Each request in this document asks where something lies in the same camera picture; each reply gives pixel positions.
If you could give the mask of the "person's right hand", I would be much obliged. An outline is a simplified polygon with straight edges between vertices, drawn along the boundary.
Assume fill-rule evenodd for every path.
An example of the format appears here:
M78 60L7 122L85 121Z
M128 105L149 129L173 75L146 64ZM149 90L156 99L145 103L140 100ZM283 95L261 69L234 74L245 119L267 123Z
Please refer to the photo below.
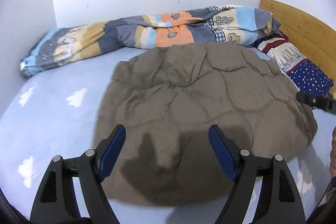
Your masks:
M329 172L333 177L336 176L336 127L333 129L333 139L331 142Z

